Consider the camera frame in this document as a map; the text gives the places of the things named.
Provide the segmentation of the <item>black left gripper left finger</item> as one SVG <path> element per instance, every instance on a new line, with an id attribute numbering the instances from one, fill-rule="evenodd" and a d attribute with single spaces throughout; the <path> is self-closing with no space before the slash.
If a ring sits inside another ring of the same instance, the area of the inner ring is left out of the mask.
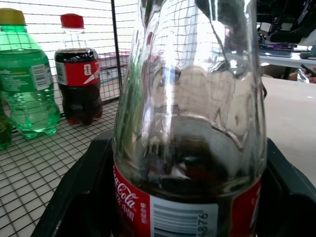
<path id="1" fill-rule="evenodd" d="M 98 135 L 63 176 L 31 237 L 110 237 L 115 219 L 112 135 Z"/>

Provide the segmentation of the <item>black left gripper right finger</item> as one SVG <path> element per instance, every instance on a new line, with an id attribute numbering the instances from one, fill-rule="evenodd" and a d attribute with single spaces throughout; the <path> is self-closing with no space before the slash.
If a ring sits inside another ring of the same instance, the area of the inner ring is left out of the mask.
<path id="1" fill-rule="evenodd" d="M 316 187 L 267 140 L 257 237 L 316 237 Z"/>

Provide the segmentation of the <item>glass cola bottle red label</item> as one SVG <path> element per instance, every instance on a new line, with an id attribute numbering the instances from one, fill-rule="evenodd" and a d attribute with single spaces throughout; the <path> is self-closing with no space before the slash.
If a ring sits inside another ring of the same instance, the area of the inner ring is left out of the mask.
<path id="1" fill-rule="evenodd" d="M 256 0 L 138 0 L 111 237 L 257 237 L 267 164 Z"/>

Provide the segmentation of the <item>plastic cola bottle red cap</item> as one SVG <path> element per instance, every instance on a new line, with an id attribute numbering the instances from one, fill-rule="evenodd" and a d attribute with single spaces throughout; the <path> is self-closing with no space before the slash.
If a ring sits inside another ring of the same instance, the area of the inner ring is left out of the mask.
<path id="1" fill-rule="evenodd" d="M 63 112 L 69 124 L 91 125 L 103 113 L 98 54 L 84 35 L 82 16 L 66 13 L 60 19 L 63 40 L 54 59 Z"/>

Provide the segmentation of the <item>green plastic soda bottle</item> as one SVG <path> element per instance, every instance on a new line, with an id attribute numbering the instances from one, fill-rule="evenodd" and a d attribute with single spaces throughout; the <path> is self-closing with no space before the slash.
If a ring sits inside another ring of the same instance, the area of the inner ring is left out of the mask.
<path id="1" fill-rule="evenodd" d="M 12 8 L 0 8 L 0 88 L 25 138 L 56 132 L 60 110 L 48 57 L 27 32 L 23 12 Z"/>

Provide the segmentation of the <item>white desk with equipment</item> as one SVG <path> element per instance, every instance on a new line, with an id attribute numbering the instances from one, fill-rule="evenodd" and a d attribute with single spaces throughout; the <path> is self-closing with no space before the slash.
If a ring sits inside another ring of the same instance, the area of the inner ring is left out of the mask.
<path id="1" fill-rule="evenodd" d="M 256 0 L 260 57 L 283 66 L 288 79 L 295 68 L 316 66 L 316 0 Z"/>

